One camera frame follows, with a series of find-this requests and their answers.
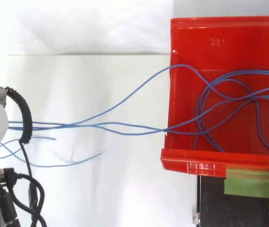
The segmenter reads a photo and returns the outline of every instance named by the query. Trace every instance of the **coiled black cable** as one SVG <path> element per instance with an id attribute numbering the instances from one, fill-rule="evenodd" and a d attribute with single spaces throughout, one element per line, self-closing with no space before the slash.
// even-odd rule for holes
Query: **coiled black cable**
<path id="1" fill-rule="evenodd" d="M 29 106 L 25 99 L 14 89 L 6 87 L 7 95 L 18 104 L 23 119 L 23 134 L 21 142 L 28 144 L 32 136 L 32 118 Z"/>
<path id="2" fill-rule="evenodd" d="M 28 174 L 29 176 L 32 178 L 32 172 L 31 172 L 31 167 L 30 167 L 30 162 L 28 160 L 28 156 L 27 153 L 24 149 L 24 145 L 23 144 L 28 144 L 31 136 L 32 136 L 32 118 L 31 118 L 31 112 L 29 109 L 29 106 L 27 104 L 27 102 L 25 101 L 25 99 L 14 89 L 6 87 L 5 90 L 7 91 L 7 96 L 10 97 L 13 101 L 15 101 L 15 103 L 18 104 L 20 111 L 22 113 L 22 119 L 23 119 L 23 133 L 22 133 L 22 137 L 19 140 L 19 144 L 21 146 L 21 149 L 23 151 L 25 160 L 26 160 L 26 165 L 27 165 L 27 169 L 28 169 Z M 30 183 L 31 185 L 29 186 L 29 193 L 30 193 L 30 206 L 33 208 L 33 210 L 35 211 L 34 213 L 30 212 L 33 216 L 32 216 L 32 220 L 33 220 L 33 224 L 32 226 L 35 227 L 36 223 L 40 217 L 40 213 L 41 213 L 41 209 L 43 206 L 43 200 L 42 197 L 40 197 L 40 202 L 39 202 L 39 206 L 37 206 L 37 192 L 36 192 L 36 185 Z"/>

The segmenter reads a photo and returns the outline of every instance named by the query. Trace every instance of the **white wall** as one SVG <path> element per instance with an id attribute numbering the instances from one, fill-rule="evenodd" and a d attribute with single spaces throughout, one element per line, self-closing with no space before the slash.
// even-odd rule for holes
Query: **white wall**
<path id="1" fill-rule="evenodd" d="M 269 0 L 3 0 L 0 53 L 169 53 L 171 18 L 240 15 Z"/>

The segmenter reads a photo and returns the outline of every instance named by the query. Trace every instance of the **green tape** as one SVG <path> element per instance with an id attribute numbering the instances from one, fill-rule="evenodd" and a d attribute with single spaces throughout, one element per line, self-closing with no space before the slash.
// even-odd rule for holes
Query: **green tape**
<path id="1" fill-rule="evenodd" d="M 224 194 L 269 198 L 269 172 L 226 170 Z"/>
<path id="2" fill-rule="evenodd" d="M 262 180 L 228 178 L 224 180 L 225 194 L 269 198 L 269 185 Z"/>

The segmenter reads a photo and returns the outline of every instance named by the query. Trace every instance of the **red plastic bin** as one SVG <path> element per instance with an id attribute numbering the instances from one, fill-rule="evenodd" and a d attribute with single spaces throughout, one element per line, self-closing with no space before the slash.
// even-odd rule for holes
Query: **red plastic bin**
<path id="1" fill-rule="evenodd" d="M 269 17 L 173 19 L 170 63 L 188 64 L 208 81 L 235 70 L 269 70 Z M 253 91 L 269 87 L 269 76 L 243 75 L 236 79 Z M 206 84 L 190 69 L 170 70 L 169 127 L 196 116 L 197 99 L 205 87 Z M 248 94 L 232 82 L 224 82 L 216 88 L 232 97 Z M 205 109 L 223 100 L 212 91 Z M 203 117 L 206 127 L 216 125 L 239 105 L 239 102 L 225 104 L 208 113 Z M 269 144 L 269 101 L 259 100 L 259 105 L 260 128 Z M 197 123 L 176 130 L 197 132 Z M 227 168 L 269 171 L 269 149 L 258 136 L 253 102 L 210 135 L 226 153 L 217 151 L 204 136 L 199 136 L 196 150 L 192 150 L 195 136 L 168 133 L 161 153 L 163 167 L 220 177 L 226 176 Z"/>

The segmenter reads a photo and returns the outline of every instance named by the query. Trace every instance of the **blue cable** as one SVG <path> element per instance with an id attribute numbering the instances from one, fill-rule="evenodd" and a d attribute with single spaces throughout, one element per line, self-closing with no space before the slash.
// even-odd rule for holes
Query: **blue cable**
<path id="1" fill-rule="evenodd" d="M 18 156 L 16 156 L 15 152 L 12 152 L 8 147 L 6 147 L 5 144 L 1 143 L 1 145 L 2 145 L 7 151 L 9 151 L 9 152 L 11 153 L 11 155 L 13 155 L 15 158 L 17 158 L 18 160 L 20 160 L 20 161 L 26 163 L 25 160 L 23 160 L 23 159 L 19 158 Z M 32 164 L 32 163 L 30 163 L 30 165 L 31 165 L 31 166 L 34 166 L 34 167 L 40 167 L 40 168 L 68 167 L 68 166 L 74 166 L 74 165 L 77 165 L 77 164 L 80 164 L 80 163 L 89 161 L 89 160 L 91 160 L 91 159 L 93 159 L 93 158 L 95 158 L 95 157 L 97 157 L 97 156 L 100 156 L 101 154 L 102 154 L 102 153 L 99 153 L 99 154 L 97 154 L 97 155 L 95 155 L 95 156 L 92 156 L 92 157 L 90 157 L 90 158 L 87 158 L 87 159 L 85 159 L 85 160 L 82 160 L 82 161 L 79 161 L 79 162 L 75 162 L 75 163 L 71 163 L 71 164 L 66 164 L 66 165 L 42 166 L 42 165 L 36 165 L 36 164 Z"/>
<path id="2" fill-rule="evenodd" d="M 203 90 L 201 96 L 198 99 L 197 102 L 197 106 L 196 106 L 196 117 L 183 122 L 181 124 L 172 126 L 172 127 L 168 127 L 166 129 L 157 129 L 157 128 L 153 128 L 153 127 L 148 127 L 148 126 L 143 126 L 143 125 L 134 125 L 134 124 L 125 124 L 125 123 L 120 123 L 120 122 L 104 122 L 104 123 L 99 123 L 99 124 L 90 124 L 90 125 L 79 125 L 81 123 L 87 122 L 89 120 L 92 120 L 96 117 L 99 117 L 103 114 L 108 113 L 109 111 L 117 108 L 119 105 L 121 105 L 122 103 L 124 103 L 127 99 L 129 99 L 133 94 L 135 94 L 139 89 L 141 89 L 145 84 L 147 84 L 151 79 L 153 79 L 154 77 L 156 77 L 157 75 L 159 75 L 160 73 L 168 70 L 168 69 L 172 69 L 175 67 L 186 67 L 191 69 L 192 71 L 194 71 L 206 84 L 207 87 Z M 226 73 L 216 79 L 214 79 L 212 82 L 208 82 L 197 70 L 195 70 L 193 67 L 189 66 L 189 65 L 185 65 L 185 64 L 178 64 L 178 65 L 172 65 L 169 66 L 159 72 L 157 72 L 156 74 L 154 74 L 152 77 L 150 77 L 148 80 L 146 80 L 141 86 L 139 86 L 135 91 L 133 91 L 130 95 L 128 95 L 125 99 L 123 99 L 120 103 L 118 103 L 117 105 L 113 106 L 112 108 L 97 114 L 93 117 L 90 117 L 84 121 L 81 122 L 75 122 L 75 123 L 70 123 L 70 124 L 62 124 L 62 123 L 49 123 L 49 122 L 34 122 L 35 124 L 44 124 L 44 125 L 56 125 L 55 127 L 34 127 L 33 130 L 35 131 L 43 131 L 43 130 L 50 130 L 50 129 L 63 129 L 63 128 L 79 128 L 79 127 L 95 127 L 95 128 L 100 128 L 100 129 L 104 129 L 110 132 L 114 132 L 120 135 L 147 135 L 147 134 L 152 134 L 152 133 L 157 133 L 157 132 L 169 132 L 169 133 L 177 133 L 177 134 L 184 134 L 184 135 L 196 135 L 196 141 L 194 144 L 194 148 L 196 147 L 197 144 L 197 138 L 199 135 L 203 135 L 206 137 L 206 139 L 213 145 L 215 146 L 218 150 L 224 152 L 224 150 L 213 140 L 213 138 L 209 135 L 209 132 L 211 130 L 213 130 L 214 128 L 218 127 L 219 125 L 223 124 L 224 122 L 226 122 L 227 120 L 229 120 L 236 112 L 238 112 L 244 105 L 248 104 L 251 101 L 254 101 L 256 104 L 256 109 L 257 109 L 257 126 L 258 126 L 258 134 L 260 139 L 262 140 L 263 144 L 269 148 L 269 145 L 266 143 L 266 141 L 263 139 L 262 133 L 260 131 L 260 111 L 259 111 L 259 106 L 257 103 L 257 99 L 259 98 L 263 98 L 263 99 L 267 99 L 269 100 L 269 96 L 256 96 L 258 94 L 261 94 L 263 92 L 269 91 L 269 87 L 266 89 L 262 89 L 260 91 L 256 91 L 256 92 L 252 92 L 245 84 L 241 83 L 240 81 L 237 81 L 235 79 L 228 79 L 230 77 L 234 77 L 234 76 L 238 76 L 238 75 L 244 75 L 244 74 L 260 74 L 260 75 L 269 75 L 269 70 L 239 70 L 239 71 L 234 71 L 234 72 L 230 72 L 230 73 Z M 229 97 L 226 96 L 224 94 L 222 94 L 221 92 L 219 92 L 218 90 L 215 89 L 215 86 L 221 82 L 224 81 L 233 81 L 236 82 L 240 85 L 242 85 L 244 88 L 246 88 L 246 90 L 249 91 L 249 94 L 246 96 L 242 96 L 242 97 Z M 212 106 L 211 108 L 209 108 L 208 110 L 204 111 L 205 108 L 205 103 L 207 100 L 207 97 L 210 93 L 210 91 L 213 90 L 214 92 L 216 92 L 218 95 L 226 98 L 226 101 L 222 101 L 220 103 L 215 104 L 214 106 Z M 220 122 L 219 124 L 215 125 L 214 127 L 210 128 L 210 129 L 206 129 L 203 119 L 202 117 L 207 114 L 208 112 L 212 111 L 213 109 L 215 109 L 216 107 L 218 107 L 219 105 L 231 102 L 231 101 L 240 101 L 240 100 L 244 100 L 244 99 L 248 99 L 250 98 L 248 101 L 246 101 L 244 104 L 242 104 L 237 110 L 235 110 L 231 115 L 229 115 L 226 119 L 224 119 L 222 122 Z M 191 123 L 197 121 L 198 124 L 198 131 L 197 132 L 179 132 L 179 131 L 172 131 L 172 129 L 175 129 L 177 127 L 180 127 L 182 125 Z M 124 126 L 130 126 L 130 127 L 138 127 L 138 128 L 145 128 L 145 129 L 150 129 L 153 131 L 149 131 L 149 132 L 144 132 L 144 133 L 122 133 L 122 132 L 118 132 L 115 130 L 111 130 L 105 127 L 102 127 L 100 125 L 107 125 L 107 124 L 119 124 L 119 125 L 124 125 Z M 22 127 L 9 127 L 12 130 L 22 130 Z"/>
<path id="3" fill-rule="evenodd" d="M 38 136 L 38 137 L 32 137 L 32 139 L 47 139 L 47 140 L 55 140 L 55 138 L 52 138 L 52 137 L 45 137 L 45 136 Z M 8 143 L 11 143 L 11 142 L 14 142 L 14 141 L 19 141 L 19 139 L 16 139 L 16 140 L 10 140 L 8 142 L 5 142 L 5 143 L 1 143 L 0 147 L 2 147 L 3 145 L 6 145 Z M 13 154 L 16 154 L 20 151 L 21 149 L 13 152 Z M 3 157 L 0 157 L 0 159 L 4 159 L 4 158 L 7 158 L 7 157 L 10 157 L 12 156 L 13 154 L 10 154 L 10 155 L 6 155 L 6 156 L 3 156 Z"/>

